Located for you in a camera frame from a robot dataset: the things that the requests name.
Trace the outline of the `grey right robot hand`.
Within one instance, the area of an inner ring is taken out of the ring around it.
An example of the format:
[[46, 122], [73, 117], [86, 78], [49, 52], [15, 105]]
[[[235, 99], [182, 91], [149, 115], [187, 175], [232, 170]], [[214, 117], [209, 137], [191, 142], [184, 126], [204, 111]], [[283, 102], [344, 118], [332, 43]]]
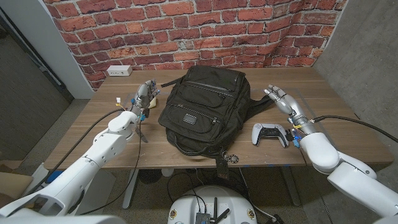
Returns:
[[298, 102], [281, 88], [275, 85], [269, 85], [264, 90], [266, 96], [274, 101], [281, 112], [289, 116], [290, 123], [294, 125], [308, 123], [304, 110]]

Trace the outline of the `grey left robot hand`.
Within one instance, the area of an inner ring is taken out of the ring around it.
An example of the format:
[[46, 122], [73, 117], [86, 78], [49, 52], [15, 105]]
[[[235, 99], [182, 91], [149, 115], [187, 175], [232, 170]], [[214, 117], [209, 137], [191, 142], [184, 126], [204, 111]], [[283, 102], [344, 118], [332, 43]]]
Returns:
[[148, 80], [141, 84], [134, 95], [134, 102], [132, 103], [130, 112], [133, 112], [139, 116], [143, 111], [147, 111], [150, 108], [150, 103], [160, 93], [160, 90], [156, 87], [156, 80]]

